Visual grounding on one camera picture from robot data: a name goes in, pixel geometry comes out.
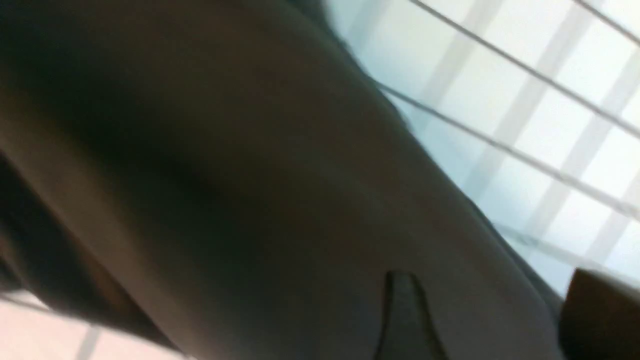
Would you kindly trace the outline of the right gripper camera own finger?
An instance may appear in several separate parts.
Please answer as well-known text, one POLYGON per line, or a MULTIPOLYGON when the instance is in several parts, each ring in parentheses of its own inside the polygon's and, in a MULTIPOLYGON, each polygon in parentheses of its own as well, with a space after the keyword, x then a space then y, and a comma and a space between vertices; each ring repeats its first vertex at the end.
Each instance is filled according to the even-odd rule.
POLYGON ((638 360, 639 289, 576 269, 560 312, 558 342, 568 360, 638 360))

